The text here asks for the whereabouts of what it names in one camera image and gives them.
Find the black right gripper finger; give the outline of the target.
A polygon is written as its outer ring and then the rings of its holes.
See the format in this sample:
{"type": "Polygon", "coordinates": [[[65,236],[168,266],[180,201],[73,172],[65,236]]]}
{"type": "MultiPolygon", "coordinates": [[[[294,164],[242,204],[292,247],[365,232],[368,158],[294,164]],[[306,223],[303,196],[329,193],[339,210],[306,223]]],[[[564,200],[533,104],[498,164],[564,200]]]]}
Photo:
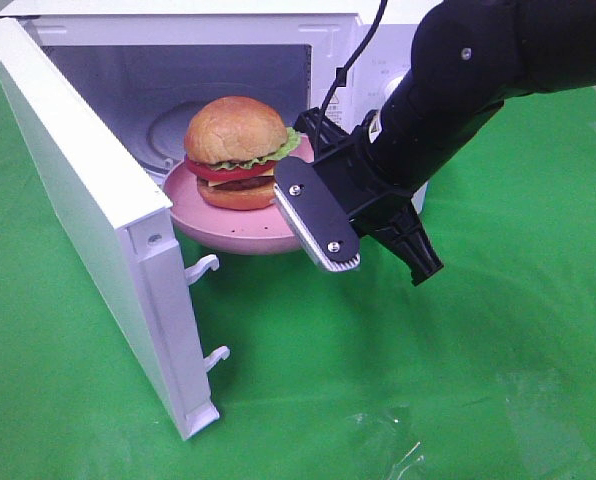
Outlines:
{"type": "Polygon", "coordinates": [[[293,128],[309,139],[315,155],[325,155],[338,148],[349,134],[329,119],[320,108],[301,112],[293,128]]]}
{"type": "Polygon", "coordinates": [[[405,205],[376,226],[373,238],[408,266],[414,286],[444,267],[412,204],[405,205]]]}

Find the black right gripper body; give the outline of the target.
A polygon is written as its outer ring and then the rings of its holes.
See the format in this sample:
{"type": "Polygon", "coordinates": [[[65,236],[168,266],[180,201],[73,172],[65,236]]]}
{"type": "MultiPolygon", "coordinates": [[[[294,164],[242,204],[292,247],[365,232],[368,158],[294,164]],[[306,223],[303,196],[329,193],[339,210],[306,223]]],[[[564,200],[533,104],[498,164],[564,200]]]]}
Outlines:
{"type": "Polygon", "coordinates": [[[366,114],[362,123],[334,151],[315,155],[315,170],[347,215],[354,232],[373,237],[373,230],[405,205],[413,193],[388,181],[374,165],[370,152],[372,128],[380,120],[377,110],[366,114]]]}

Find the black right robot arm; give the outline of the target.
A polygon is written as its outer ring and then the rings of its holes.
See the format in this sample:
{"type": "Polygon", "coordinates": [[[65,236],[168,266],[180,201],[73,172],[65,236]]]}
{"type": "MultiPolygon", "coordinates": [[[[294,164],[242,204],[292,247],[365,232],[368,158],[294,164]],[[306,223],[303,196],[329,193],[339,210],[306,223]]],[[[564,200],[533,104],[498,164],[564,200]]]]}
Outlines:
{"type": "Polygon", "coordinates": [[[314,159],[278,164],[278,206],[323,269],[356,268],[369,236],[420,284],[442,263],[414,194],[507,99],[593,85],[596,1],[441,2],[414,34],[409,71],[353,131],[320,107],[297,118],[314,159]]]}

